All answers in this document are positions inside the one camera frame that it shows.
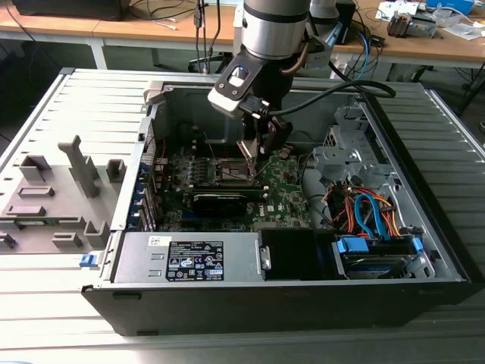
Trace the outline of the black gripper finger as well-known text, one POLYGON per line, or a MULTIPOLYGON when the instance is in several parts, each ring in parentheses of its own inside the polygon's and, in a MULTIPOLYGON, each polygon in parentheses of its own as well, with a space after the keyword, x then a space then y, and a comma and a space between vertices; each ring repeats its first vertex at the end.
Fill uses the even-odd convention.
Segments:
POLYGON ((291 122, 286 122, 280 116, 268 118, 261 126, 261 153, 270 155, 273 151, 283 148, 292 132, 291 122))

